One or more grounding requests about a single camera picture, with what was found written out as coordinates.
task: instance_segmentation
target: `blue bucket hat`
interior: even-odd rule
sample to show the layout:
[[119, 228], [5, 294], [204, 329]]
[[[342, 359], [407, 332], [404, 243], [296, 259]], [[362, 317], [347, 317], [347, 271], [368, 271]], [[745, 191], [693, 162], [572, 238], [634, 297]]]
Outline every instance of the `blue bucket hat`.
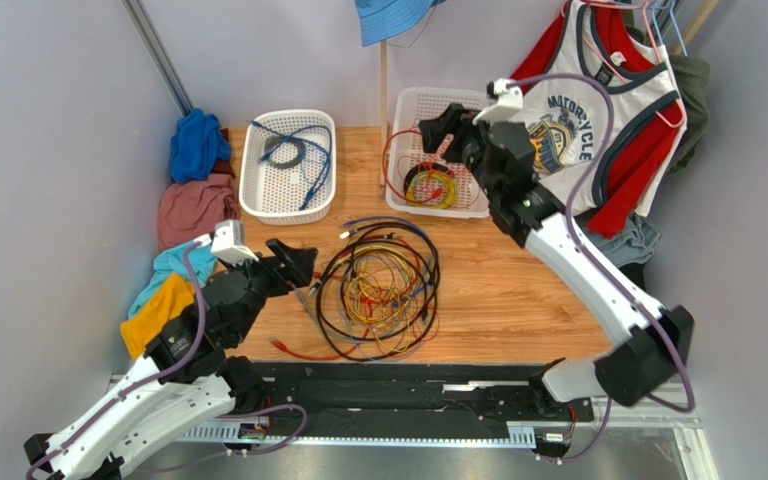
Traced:
[[360, 17], [363, 46], [378, 43], [410, 29], [441, 0], [354, 0]]

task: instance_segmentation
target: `perforated plastic basket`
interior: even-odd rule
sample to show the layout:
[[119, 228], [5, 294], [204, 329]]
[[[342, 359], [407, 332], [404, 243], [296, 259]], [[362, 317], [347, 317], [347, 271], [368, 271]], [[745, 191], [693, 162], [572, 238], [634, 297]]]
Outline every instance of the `perforated plastic basket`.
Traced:
[[[305, 130], [296, 137], [315, 142], [325, 150], [330, 147], [330, 169], [326, 172], [324, 184], [308, 207], [300, 210], [307, 192], [324, 166], [325, 153], [307, 144], [299, 165], [287, 169], [277, 168], [260, 160], [266, 151], [266, 141], [275, 135], [251, 125], [245, 135], [242, 178], [239, 181], [239, 203], [242, 208], [261, 222], [271, 225], [298, 225], [321, 220], [331, 208], [337, 186], [337, 136], [334, 120], [319, 110], [281, 110], [260, 115], [255, 121], [283, 135], [308, 126], [320, 126]], [[271, 160], [278, 165], [288, 163], [297, 153], [295, 146], [284, 143], [272, 153]]]
[[[472, 90], [454, 88], [411, 87], [399, 93], [396, 102], [396, 120], [393, 131], [398, 132], [416, 127], [420, 120], [435, 118], [446, 110], [450, 103], [460, 103], [467, 108], [481, 109], [488, 105], [487, 94]], [[438, 153], [442, 154], [449, 144], [451, 136], [443, 142]], [[387, 177], [400, 194], [405, 195], [404, 179], [411, 168], [421, 162], [434, 161], [437, 158], [422, 151], [419, 135], [399, 135], [390, 145], [390, 163]], [[427, 208], [411, 204], [393, 194], [387, 188], [387, 204], [394, 210], [418, 215], [432, 215], [451, 218], [480, 218], [488, 216], [488, 200], [479, 190], [470, 171], [463, 165], [448, 164], [455, 173], [458, 184], [458, 197], [455, 204], [447, 209]], [[438, 188], [432, 181], [430, 190]]]

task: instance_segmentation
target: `pile of tangled cables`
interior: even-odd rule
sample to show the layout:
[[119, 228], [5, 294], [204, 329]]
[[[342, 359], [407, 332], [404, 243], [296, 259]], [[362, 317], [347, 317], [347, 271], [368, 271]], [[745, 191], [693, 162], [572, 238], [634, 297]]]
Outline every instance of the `pile of tangled cables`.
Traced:
[[322, 331], [333, 357], [296, 358], [356, 362], [406, 358], [431, 340], [437, 321], [440, 263], [437, 248], [415, 224], [376, 216], [344, 224], [348, 239], [311, 286], [315, 311], [302, 303]]

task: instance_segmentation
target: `wooden tabletop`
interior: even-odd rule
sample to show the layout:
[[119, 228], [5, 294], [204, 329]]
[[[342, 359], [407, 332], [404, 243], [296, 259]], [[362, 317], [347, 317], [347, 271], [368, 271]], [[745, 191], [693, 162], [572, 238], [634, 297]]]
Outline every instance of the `wooden tabletop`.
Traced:
[[[229, 131], [238, 176], [245, 128]], [[330, 213], [316, 223], [272, 226], [243, 211], [248, 247], [266, 253], [265, 241], [276, 237], [291, 247], [317, 247], [319, 260], [326, 261], [345, 246], [338, 237], [344, 230], [338, 228], [341, 223], [367, 215], [405, 216], [431, 237], [441, 265], [440, 330], [407, 362], [545, 363], [609, 347], [582, 302], [490, 218], [444, 219], [392, 210], [378, 186], [379, 133], [377, 127], [337, 129], [337, 192]], [[270, 299], [248, 338], [232, 353], [253, 360], [293, 360], [269, 343], [270, 337], [298, 353], [333, 355], [292, 294]]]

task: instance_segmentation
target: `wooden stick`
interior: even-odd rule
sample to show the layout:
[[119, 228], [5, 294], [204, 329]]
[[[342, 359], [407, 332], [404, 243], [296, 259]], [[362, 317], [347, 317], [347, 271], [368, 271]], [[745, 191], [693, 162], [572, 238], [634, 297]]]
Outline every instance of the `wooden stick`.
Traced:
[[[683, 43], [688, 45], [692, 39], [695, 38], [695, 35], [698, 34], [698, 31], [701, 29], [704, 22], [706, 22], [706, 19], [709, 18], [709, 14], [715, 10], [715, 6], [718, 5], [718, 1], [719, 0], [703, 0], [703, 2], [701, 2], [701, 6], [698, 7], [698, 11], [695, 12], [691, 20], [689, 20], [689, 23], [686, 24], [685, 28], [683, 28]], [[671, 53], [674, 55], [683, 53], [683, 49], [680, 47], [679, 42], [677, 42], [677, 45], [674, 45], [673, 51]]]
[[[384, 150], [384, 145], [387, 145], [387, 137], [390, 136], [390, 126], [388, 124], [387, 116], [387, 42], [378, 42], [381, 45], [380, 57], [381, 57], [381, 77], [378, 83], [381, 85], [381, 150]], [[384, 170], [378, 175], [378, 184], [381, 188], [384, 188]]]

